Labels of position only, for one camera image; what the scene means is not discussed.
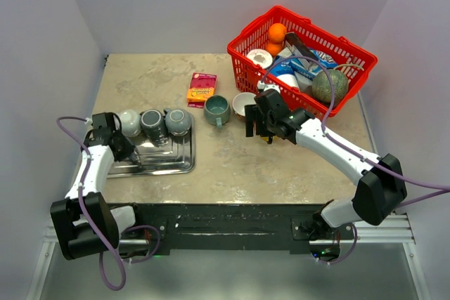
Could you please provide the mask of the yellow mug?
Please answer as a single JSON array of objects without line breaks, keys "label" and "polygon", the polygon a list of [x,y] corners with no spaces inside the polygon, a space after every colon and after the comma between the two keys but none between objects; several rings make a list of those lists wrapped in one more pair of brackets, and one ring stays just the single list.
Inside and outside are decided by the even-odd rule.
[{"label": "yellow mug", "polygon": [[271,145],[277,139],[277,136],[262,136],[261,139]]}]

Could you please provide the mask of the red floral mug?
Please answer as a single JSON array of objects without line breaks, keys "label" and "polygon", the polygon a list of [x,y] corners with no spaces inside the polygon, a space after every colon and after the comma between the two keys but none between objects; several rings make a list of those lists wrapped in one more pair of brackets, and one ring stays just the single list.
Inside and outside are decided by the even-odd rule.
[{"label": "red floral mug", "polygon": [[245,106],[254,105],[256,95],[250,92],[242,92],[236,95],[232,101],[232,109],[237,118],[245,120]]}]

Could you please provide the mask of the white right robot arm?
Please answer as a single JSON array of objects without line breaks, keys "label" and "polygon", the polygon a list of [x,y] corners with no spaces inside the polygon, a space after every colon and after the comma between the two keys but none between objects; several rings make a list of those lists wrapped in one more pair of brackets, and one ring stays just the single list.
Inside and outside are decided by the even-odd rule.
[{"label": "white right robot arm", "polygon": [[328,239],[348,223],[365,221],[378,226],[406,198],[405,184],[387,173],[401,173],[395,156],[368,152],[323,127],[312,113],[302,108],[290,110],[276,90],[259,93],[244,111],[248,137],[278,137],[311,150],[356,186],[352,198],[331,200],[299,224],[299,231],[309,240]]}]

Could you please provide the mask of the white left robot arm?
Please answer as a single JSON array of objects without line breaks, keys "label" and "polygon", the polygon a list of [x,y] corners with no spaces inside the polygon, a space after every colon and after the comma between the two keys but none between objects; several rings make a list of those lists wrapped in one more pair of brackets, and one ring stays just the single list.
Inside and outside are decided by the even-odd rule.
[{"label": "white left robot arm", "polygon": [[102,191],[114,162],[134,154],[134,146],[122,133],[122,123],[114,112],[103,112],[90,118],[74,117],[91,127],[81,141],[57,118],[57,125],[80,146],[81,164],[75,180],[63,200],[53,202],[51,220],[56,237],[67,260],[100,254],[119,245],[120,235],[138,238],[146,222],[132,207],[111,211]]}]

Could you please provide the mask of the teal green ceramic mug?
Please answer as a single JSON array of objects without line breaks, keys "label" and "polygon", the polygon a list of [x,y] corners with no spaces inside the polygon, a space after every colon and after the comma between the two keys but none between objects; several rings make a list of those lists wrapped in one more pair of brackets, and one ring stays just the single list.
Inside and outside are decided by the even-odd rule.
[{"label": "teal green ceramic mug", "polygon": [[206,100],[203,114],[209,124],[222,130],[230,119],[231,106],[225,97],[214,95]]}]

